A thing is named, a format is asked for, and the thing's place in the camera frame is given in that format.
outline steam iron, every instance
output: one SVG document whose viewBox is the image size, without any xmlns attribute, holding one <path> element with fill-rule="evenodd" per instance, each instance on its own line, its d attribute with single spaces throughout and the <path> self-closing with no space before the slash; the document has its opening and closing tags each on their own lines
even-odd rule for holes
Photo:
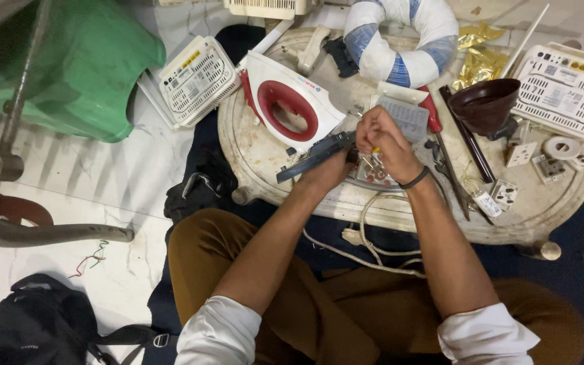
<svg viewBox="0 0 584 365">
<path fill-rule="evenodd" d="M 346 114 L 330 103 L 328 90 L 262 54 L 248 51 L 243 61 L 239 76 L 247 104 L 272 135 L 297 152 L 307 153 L 344 121 Z M 287 128 L 276 119 L 275 104 L 302 116 L 308 127 Z"/>
</svg>

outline metal buckle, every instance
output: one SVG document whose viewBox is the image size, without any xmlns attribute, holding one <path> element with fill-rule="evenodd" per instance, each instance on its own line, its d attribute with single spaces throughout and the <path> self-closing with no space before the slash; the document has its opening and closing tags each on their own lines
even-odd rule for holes
<svg viewBox="0 0 584 365">
<path fill-rule="evenodd" d="M 161 335 L 155 336 L 154 340 L 152 340 L 152 344 L 155 347 L 165 347 L 168 344 L 168 339 L 170 339 L 170 335 L 162 333 Z"/>
</svg>

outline black bag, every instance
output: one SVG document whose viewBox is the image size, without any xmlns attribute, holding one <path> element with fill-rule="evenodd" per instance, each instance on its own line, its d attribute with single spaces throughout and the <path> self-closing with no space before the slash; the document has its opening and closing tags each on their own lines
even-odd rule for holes
<svg viewBox="0 0 584 365">
<path fill-rule="evenodd" d="M 178 336 L 144 325 L 127 325 L 99 336 L 87 295 L 43 273 L 16 282 L 0 303 L 0 364 L 86 363 L 87 351 L 103 364 L 118 365 L 97 345 L 140 345 L 122 362 L 130 364 L 142 348 L 175 346 Z"/>
</svg>

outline brown plastic funnel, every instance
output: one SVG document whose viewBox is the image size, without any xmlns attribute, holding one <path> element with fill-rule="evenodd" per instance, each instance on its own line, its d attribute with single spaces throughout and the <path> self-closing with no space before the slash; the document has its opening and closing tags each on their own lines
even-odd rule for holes
<svg viewBox="0 0 584 365">
<path fill-rule="evenodd" d="M 450 97 L 448 105 L 470 131 L 494 141 L 504 135 L 499 131 L 507 129 L 519 89 L 516 79 L 477 82 Z"/>
</svg>

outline man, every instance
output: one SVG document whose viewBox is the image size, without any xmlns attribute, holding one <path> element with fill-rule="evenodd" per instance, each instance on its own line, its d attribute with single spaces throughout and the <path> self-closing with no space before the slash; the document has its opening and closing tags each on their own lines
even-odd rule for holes
<svg viewBox="0 0 584 365">
<path fill-rule="evenodd" d="M 177 364 L 577 364 L 584 323 L 552 293 L 492 281 L 432 178 L 382 108 L 358 124 L 406 190 L 427 280 L 369 268 L 321 283 L 293 256 L 306 221 L 352 164 L 345 152 L 307 171 L 257 229 L 203 210 L 175 227 L 169 261 L 184 329 Z"/>
</svg>

